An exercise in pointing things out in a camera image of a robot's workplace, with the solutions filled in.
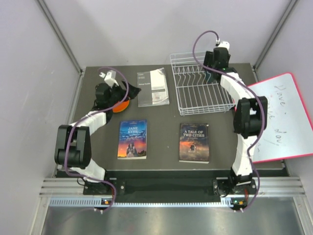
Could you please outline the orange plate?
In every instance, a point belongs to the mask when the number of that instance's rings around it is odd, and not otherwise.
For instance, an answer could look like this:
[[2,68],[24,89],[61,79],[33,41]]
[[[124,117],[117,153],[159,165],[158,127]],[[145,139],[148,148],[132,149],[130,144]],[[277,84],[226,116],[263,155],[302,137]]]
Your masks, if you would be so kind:
[[121,113],[128,108],[129,104],[130,104],[130,100],[121,102],[118,106],[113,108],[113,112],[114,113]]

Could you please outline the black plate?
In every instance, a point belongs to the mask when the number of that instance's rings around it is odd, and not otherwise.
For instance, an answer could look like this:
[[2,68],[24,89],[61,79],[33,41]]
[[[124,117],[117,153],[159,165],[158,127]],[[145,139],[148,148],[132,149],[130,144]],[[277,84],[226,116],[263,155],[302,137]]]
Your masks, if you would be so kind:
[[216,80],[215,73],[207,70],[205,72],[205,79],[208,84],[213,83]]

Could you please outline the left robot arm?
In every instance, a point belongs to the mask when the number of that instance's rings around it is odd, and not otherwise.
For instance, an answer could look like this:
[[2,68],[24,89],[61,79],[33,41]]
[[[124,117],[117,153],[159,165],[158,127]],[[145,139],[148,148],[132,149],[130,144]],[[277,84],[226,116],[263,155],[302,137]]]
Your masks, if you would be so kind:
[[106,82],[95,87],[92,109],[80,120],[58,128],[54,161],[65,168],[66,173],[82,180],[83,185],[97,193],[115,193],[115,187],[105,179],[106,171],[92,159],[91,135],[108,124],[114,108],[137,97],[141,89],[127,82],[124,88]]

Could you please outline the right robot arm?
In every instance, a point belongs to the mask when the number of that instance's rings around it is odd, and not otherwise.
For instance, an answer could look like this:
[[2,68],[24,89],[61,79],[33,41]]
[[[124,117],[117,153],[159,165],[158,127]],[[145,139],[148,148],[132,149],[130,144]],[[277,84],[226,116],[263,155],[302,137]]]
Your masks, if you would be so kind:
[[243,83],[236,70],[229,66],[229,59],[229,46],[222,42],[213,51],[206,52],[203,69],[211,74],[208,81],[218,82],[235,104],[233,127],[238,142],[228,188],[238,194],[252,183],[254,147],[266,129],[268,100],[257,96]]

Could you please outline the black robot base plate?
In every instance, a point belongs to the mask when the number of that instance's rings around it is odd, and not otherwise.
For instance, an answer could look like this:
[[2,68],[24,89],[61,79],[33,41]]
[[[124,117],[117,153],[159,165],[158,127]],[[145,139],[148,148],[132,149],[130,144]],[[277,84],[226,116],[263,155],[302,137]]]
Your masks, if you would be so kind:
[[111,178],[109,182],[117,189],[118,196],[134,193],[196,193],[200,195],[225,196],[256,192],[254,181],[247,185],[233,186],[227,178]]

